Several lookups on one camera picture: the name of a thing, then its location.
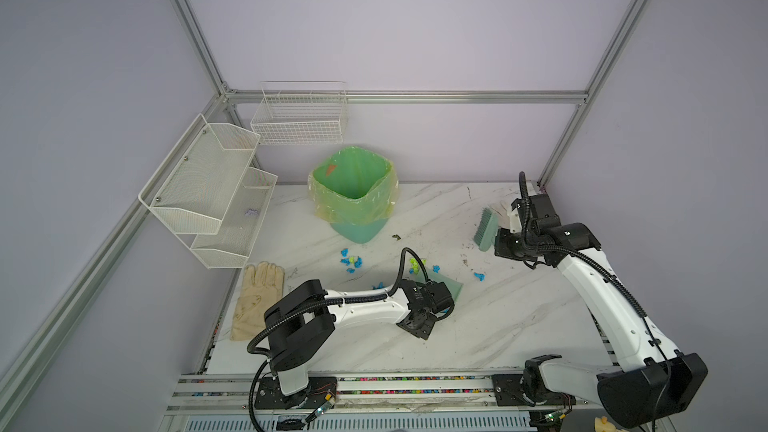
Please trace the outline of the green plastic dustpan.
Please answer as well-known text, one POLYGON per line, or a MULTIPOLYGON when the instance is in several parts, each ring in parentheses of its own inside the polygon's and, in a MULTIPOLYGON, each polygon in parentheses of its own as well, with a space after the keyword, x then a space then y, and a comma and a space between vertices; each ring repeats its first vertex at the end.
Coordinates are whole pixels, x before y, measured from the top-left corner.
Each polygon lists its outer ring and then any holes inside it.
POLYGON ((451 294, 453 301, 458 301, 463 288, 462 283, 440 273, 429 272, 428 277, 433 282, 445 284, 451 294))

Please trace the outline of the green hand brush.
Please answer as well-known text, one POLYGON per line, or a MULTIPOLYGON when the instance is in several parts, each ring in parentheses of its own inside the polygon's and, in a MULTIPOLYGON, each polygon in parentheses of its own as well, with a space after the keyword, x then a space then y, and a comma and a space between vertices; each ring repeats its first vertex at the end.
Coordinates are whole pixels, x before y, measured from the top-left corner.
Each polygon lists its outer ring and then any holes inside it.
POLYGON ((499 216, 491 208, 484 208, 473 241, 481 252, 487 252, 495 244, 499 216))

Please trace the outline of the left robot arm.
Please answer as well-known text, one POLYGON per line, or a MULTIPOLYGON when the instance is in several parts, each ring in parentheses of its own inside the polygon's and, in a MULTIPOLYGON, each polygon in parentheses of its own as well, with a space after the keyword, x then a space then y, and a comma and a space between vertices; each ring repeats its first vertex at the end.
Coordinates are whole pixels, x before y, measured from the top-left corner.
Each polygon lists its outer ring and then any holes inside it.
POLYGON ((389 287, 370 292, 325 289, 313 279, 301 284, 264 313, 265 328, 246 350, 262 355, 248 391, 252 427, 263 429, 256 414, 257 388, 270 373, 279 386, 287 409, 302 406, 316 394, 321 404, 306 417, 289 419, 290 430, 302 430, 335 406, 338 381, 330 378, 319 387, 310 385, 308 362, 338 329, 372 324, 393 324, 426 340, 434 325, 455 309, 450 288, 429 278, 423 260, 409 247, 401 250, 397 275, 389 287))

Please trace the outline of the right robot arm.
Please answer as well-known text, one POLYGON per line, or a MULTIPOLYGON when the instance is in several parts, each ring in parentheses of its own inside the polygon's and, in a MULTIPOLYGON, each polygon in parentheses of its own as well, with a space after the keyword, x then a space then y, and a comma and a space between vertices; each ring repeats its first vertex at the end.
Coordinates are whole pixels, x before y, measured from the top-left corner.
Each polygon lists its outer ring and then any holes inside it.
POLYGON ((583 223, 564 224, 545 193, 532 195, 524 173, 509 225, 496 233, 496 256, 558 270, 579 293, 615 356, 612 369, 568 362, 559 354, 526 361, 520 389, 531 405, 556 396, 599 404, 626 428, 653 425, 687 410, 708 375, 696 353, 683 352, 651 320, 610 266, 583 223))

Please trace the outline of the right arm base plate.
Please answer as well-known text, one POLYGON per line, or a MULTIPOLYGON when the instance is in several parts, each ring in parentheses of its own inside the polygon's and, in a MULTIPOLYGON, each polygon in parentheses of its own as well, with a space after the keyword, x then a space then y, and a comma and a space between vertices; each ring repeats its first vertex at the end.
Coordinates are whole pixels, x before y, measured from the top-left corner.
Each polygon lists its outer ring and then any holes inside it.
POLYGON ((573 396, 546 389, 538 378, 531 378, 527 372, 494 374, 492 388, 498 406, 564 406, 574 404, 573 396))

